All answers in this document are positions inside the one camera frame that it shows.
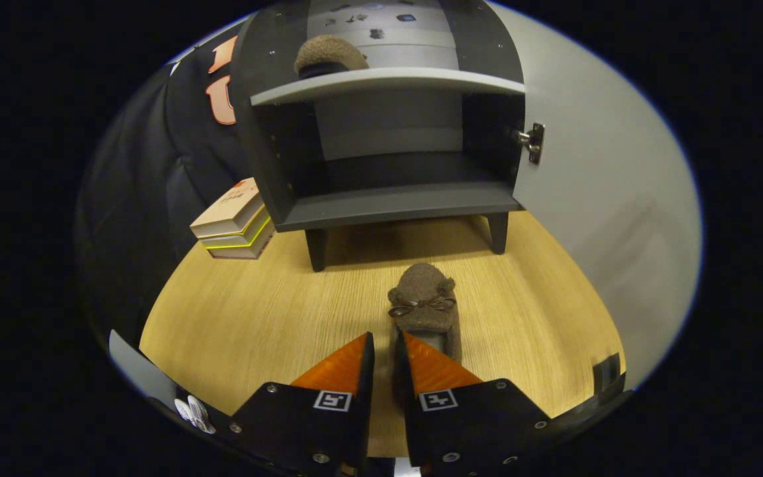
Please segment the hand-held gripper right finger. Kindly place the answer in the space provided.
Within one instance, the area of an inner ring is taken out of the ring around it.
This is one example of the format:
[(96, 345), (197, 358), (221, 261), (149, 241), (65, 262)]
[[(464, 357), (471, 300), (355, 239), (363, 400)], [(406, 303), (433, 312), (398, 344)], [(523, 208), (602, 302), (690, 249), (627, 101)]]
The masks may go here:
[(422, 476), (515, 476), (551, 419), (508, 378), (482, 380), (410, 333), (397, 334), (395, 392)]

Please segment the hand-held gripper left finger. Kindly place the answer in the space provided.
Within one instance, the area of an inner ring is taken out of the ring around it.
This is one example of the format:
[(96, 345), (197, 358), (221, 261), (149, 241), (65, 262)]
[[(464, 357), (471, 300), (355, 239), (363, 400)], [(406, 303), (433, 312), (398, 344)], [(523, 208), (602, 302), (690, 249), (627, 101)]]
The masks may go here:
[(292, 383), (262, 384), (230, 417), (230, 448), (274, 474), (363, 474), (374, 365), (363, 333)]

